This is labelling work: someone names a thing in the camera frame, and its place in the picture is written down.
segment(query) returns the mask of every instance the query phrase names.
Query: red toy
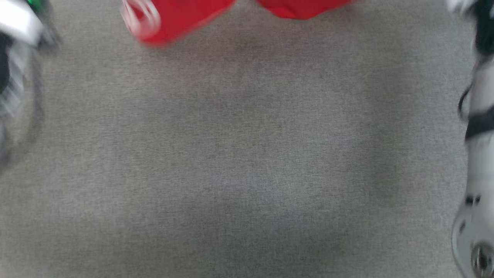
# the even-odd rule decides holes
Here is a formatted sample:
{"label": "red toy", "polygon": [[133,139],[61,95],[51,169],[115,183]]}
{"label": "red toy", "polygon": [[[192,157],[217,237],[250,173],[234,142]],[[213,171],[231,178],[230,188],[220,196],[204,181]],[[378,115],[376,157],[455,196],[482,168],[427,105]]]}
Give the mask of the red toy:
{"label": "red toy", "polygon": [[162,46],[208,23],[234,0],[123,0],[122,17],[144,44]]}
{"label": "red toy", "polygon": [[352,0],[257,0],[278,17],[309,19]]}
{"label": "red toy", "polygon": [[[352,0],[258,0],[282,18],[309,19]],[[122,17],[142,43],[163,46],[203,26],[234,0],[123,0]]]}

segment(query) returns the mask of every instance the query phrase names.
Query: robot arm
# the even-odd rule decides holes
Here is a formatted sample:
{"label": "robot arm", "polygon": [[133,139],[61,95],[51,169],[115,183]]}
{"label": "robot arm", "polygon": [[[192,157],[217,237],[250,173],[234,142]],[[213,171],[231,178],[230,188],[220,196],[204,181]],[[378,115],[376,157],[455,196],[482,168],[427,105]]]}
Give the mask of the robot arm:
{"label": "robot arm", "polygon": [[[57,50],[59,37],[50,21],[48,0],[0,0],[0,168],[15,163],[36,137],[42,123],[41,69],[33,54]],[[25,92],[25,75],[30,75]],[[32,96],[32,101],[25,101]],[[30,122],[24,139],[16,142],[10,129],[30,103]]]}
{"label": "robot arm", "polygon": [[494,0],[449,0],[477,23],[465,142],[468,178],[454,221],[453,256],[465,278],[494,278]]}

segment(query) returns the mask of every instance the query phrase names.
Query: black strap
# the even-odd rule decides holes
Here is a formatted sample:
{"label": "black strap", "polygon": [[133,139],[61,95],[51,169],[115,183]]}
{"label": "black strap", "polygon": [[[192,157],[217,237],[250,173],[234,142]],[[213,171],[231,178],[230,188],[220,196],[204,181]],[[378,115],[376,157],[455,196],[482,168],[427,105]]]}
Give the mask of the black strap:
{"label": "black strap", "polygon": [[466,99],[466,97],[467,97],[467,95],[471,89],[472,89],[472,84],[468,85],[468,87],[465,89],[465,91],[461,95],[460,101],[458,102],[458,116],[460,117],[460,119],[462,119],[465,122],[468,121],[468,115],[463,113],[463,103],[465,102],[465,99]]}
{"label": "black strap", "polygon": [[469,117],[465,140],[488,131],[494,131],[494,105],[486,112]]}

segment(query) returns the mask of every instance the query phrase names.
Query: gray carpet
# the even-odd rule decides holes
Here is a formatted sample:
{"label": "gray carpet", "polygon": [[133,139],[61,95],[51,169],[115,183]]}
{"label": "gray carpet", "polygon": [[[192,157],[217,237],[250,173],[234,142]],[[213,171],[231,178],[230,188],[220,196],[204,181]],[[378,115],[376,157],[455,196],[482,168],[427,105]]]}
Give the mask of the gray carpet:
{"label": "gray carpet", "polygon": [[255,2],[168,49],[118,0],[55,0],[43,134],[0,178],[1,278],[458,278],[471,26],[442,0],[283,20]]}

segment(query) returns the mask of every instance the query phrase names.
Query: red object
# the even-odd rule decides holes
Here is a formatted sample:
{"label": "red object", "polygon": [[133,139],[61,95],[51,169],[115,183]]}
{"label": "red object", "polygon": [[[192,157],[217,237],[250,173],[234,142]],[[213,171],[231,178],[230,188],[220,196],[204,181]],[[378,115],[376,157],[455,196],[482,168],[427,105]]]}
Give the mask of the red object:
{"label": "red object", "polygon": [[162,46],[203,26],[234,0],[123,0],[122,17],[140,42]]}
{"label": "red object", "polygon": [[266,9],[282,18],[309,19],[352,0],[257,0]]}

